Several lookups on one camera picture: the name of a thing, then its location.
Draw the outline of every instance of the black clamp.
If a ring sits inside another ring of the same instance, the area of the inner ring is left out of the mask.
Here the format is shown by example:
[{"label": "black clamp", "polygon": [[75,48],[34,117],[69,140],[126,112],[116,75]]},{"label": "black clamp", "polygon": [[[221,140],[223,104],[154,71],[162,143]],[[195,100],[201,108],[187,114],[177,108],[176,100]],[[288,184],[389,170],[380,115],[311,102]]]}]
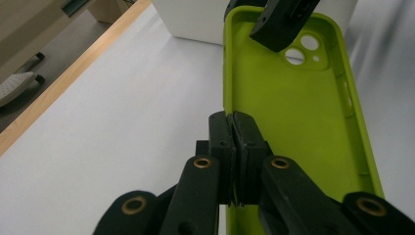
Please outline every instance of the black clamp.
[{"label": "black clamp", "polygon": [[225,12],[239,6],[263,7],[250,37],[266,48],[280,52],[296,39],[320,0],[231,0]]},{"label": "black clamp", "polygon": [[217,234],[219,205],[258,205],[265,234],[415,234],[413,221],[375,195],[330,199],[295,161],[273,156],[251,116],[219,112],[177,185],[158,197],[122,195],[94,235]]}]

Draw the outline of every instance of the floor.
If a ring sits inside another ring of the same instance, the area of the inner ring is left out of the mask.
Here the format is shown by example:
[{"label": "floor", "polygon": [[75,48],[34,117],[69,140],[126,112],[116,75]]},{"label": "floor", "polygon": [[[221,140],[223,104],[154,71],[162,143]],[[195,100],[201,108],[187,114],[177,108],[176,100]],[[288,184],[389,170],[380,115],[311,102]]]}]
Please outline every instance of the floor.
[{"label": "floor", "polygon": [[17,99],[0,108],[0,132],[7,128],[36,98],[45,91],[88,47],[111,25],[99,23],[85,11],[42,50],[43,61],[33,57],[18,71],[34,71],[45,77],[36,81]]}]

